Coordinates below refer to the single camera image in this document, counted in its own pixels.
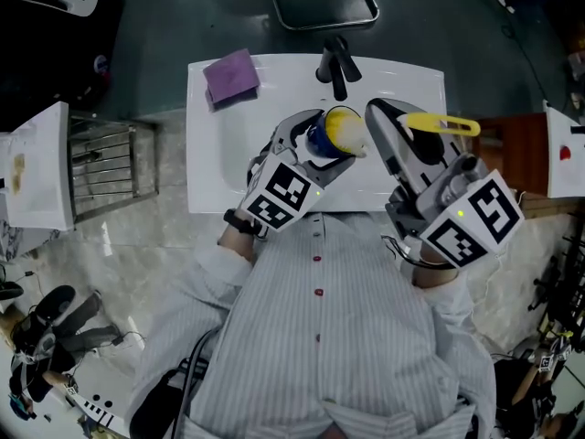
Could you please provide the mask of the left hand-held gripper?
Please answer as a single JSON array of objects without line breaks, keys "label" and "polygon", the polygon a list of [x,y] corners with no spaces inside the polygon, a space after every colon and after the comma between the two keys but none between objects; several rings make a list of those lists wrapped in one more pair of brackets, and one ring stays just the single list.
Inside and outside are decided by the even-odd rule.
[{"label": "left hand-held gripper", "polygon": [[250,163],[251,176],[239,208],[261,226],[280,232],[315,211],[324,188],[356,162],[354,155],[323,166],[298,161],[297,138],[323,114],[322,109],[311,109],[282,120],[272,135],[272,150],[265,146]]}]

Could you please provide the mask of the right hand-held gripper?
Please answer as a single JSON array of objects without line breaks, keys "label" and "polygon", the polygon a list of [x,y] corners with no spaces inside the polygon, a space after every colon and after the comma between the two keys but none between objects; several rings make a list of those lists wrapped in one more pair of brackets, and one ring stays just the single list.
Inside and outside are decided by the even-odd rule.
[{"label": "right hand-held gripper", "polygon": [[421,111],[387,98],[370,100],[365,110],[374,145],[401,184],[386,204],[390,219],[402,240],[410,236],[422,241],[441,261],[415,261],[394,246],[416,267],[464,269],[500,252],[524,215],[500,173],[488,171],[480,158],[466,154],[468,137],[407,128],[406,115]]}]

